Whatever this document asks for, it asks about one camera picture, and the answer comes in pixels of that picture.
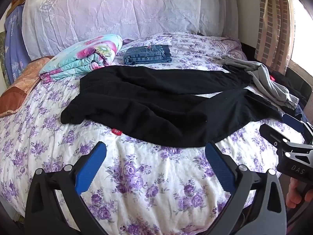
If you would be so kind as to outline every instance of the brick pattern curtain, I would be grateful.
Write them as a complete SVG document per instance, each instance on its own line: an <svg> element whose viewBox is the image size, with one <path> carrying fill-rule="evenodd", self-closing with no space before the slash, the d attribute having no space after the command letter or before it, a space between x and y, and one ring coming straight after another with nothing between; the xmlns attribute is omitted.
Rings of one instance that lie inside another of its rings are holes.
<svg viewBox="0 0 313 235"><path fill-rule="evenodd" d="M260 0L260 23L255 58L285 74L295 37L292 0Z"/></svg>

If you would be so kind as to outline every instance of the folded jeans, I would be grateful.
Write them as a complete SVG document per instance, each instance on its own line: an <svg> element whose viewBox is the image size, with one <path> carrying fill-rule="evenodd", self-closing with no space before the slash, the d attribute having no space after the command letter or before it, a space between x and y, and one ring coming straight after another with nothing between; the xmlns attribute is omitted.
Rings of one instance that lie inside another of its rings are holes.
<svg viewBox="0 0 313 235"><path fill-rule="evenodd" d="M151 45L129 48L124 54L124 64L147 64L171 62L168 45Z"/></svg>

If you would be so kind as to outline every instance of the floral quilt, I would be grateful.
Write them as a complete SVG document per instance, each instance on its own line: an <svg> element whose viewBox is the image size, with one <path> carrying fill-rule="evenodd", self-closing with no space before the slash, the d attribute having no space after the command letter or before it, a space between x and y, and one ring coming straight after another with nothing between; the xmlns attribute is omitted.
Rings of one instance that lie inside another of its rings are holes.
<svg viewBox="0 0 313 235"><path fill-rule="evenodd" d="M122 47L113 64L122 65L129 47L150 44L170 45L172 54L171 63L146 65L155 69L223 70L218 59L222 54L246 59L238 40L177 33L131 42ZM0 119L0 194L24 215L37 168L61 170L102 141L107 157L82 198L109 234L193 235L208 229L230 195L218 182L204 148L159 146L115 135L107 126L89 120L63 125L61 112L78 92L79 78L40 82L18 113ZM292 142L303 142L301 134L289 126L265 119L247 124L217 143L218 148L250 170L275 169L275 148L259 134L263 123ZM58 199L68 223L76 228L61 194Z"/></svg>

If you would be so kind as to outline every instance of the white pillow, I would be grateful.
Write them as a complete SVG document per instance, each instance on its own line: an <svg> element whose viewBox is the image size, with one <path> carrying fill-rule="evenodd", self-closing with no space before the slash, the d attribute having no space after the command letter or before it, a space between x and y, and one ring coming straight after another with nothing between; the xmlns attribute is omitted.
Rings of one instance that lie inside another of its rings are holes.
<svg viewBox="0 0 313 235"><path fill-rule="evenodd" d="M31 59L56 55L103 34L136 40L188 32L237 37L226 26L226 0L26 0L22 33Z"/></svg>

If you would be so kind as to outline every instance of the orange pillow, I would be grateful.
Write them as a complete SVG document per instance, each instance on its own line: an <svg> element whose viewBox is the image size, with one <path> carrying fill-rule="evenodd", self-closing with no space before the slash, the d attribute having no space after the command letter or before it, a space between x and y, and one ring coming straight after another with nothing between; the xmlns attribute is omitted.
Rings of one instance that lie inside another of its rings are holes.
<svg viewBox="0 0 313 235"><path fill-rule="evenodd" d="M18 112L30 92L40 81L39 71L52 57L31 62L0 97L0 118Z"/></svg>

